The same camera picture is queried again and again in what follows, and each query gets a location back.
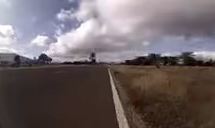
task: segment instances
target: sky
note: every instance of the sky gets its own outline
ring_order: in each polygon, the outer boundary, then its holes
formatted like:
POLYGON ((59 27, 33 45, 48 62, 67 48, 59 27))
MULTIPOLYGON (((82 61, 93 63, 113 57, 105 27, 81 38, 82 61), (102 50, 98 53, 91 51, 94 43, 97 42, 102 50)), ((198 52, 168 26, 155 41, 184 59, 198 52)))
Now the sky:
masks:
POLYGON ((185 51, 215 58, 215 0, 0 0, 0 52, 121 61, 185 51))

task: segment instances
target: grass verge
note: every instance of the grass verge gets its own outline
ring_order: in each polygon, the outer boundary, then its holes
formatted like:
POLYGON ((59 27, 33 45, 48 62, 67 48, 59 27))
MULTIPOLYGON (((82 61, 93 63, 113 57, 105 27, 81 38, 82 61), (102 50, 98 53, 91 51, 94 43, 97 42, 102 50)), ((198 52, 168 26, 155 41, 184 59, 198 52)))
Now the grass verge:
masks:
POLYGON ((131 128, 215 128, 215 68, 111 70, 131 128))

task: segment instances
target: white cloud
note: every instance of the white cloud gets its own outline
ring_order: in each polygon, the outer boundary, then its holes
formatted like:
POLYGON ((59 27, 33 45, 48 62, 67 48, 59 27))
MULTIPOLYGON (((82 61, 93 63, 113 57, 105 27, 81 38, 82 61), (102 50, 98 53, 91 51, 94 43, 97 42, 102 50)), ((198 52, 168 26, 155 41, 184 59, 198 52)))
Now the white cloud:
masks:
POLYGON ((56 18, 60 21, 67 21, 74 18, 73 10, 61 9, 60 12, 56 15, 56 18))
POLYGON ((47 47, 50 40, 48 36, 38 35, 30 43, 31 46, 47 47))
POLYGON ((16 39, 15 31, 11 25, 0 24, 0 52, 16 52, 13 48, 16 39))
POLYGON ((81 0, 79 10, 58 15, 82 24, 58 36, 46 51, 53 56, 137 50, 162 37, 215 37, 215 0, 81 0))
POLYGON ((199 60, 215 60, 215 52, 214 51, 197 51, 193 53, 196 59, 199 60))

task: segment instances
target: white road line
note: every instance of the white road line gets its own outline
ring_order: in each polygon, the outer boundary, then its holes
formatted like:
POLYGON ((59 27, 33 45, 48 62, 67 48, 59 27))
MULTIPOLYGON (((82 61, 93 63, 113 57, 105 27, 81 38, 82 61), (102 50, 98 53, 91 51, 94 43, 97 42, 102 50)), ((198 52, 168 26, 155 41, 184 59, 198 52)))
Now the white road line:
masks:
POLYGON ((119 124, 119 128, 129 128, 128 121, 125 116, 125 112, 122 107, 122 103, 119 99, 119 94, 116 90, 116 86, 114 84, 110 69, 108 69, 109 77, 110 77, 110 84, 112 88, 112 94, 113 94, 113 101, 115 104, 115 110, 116 110, 116 116, 119 124))

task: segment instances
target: asphalt road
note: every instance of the asphalt road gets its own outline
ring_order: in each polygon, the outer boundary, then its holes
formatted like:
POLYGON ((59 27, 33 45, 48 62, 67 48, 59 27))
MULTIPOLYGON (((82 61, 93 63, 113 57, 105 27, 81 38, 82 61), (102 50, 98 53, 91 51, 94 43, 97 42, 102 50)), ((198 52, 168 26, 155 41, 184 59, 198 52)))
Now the asphalt road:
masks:
POLYGON ((107 68, 0 69, 0 128, 118 128, 107 68))

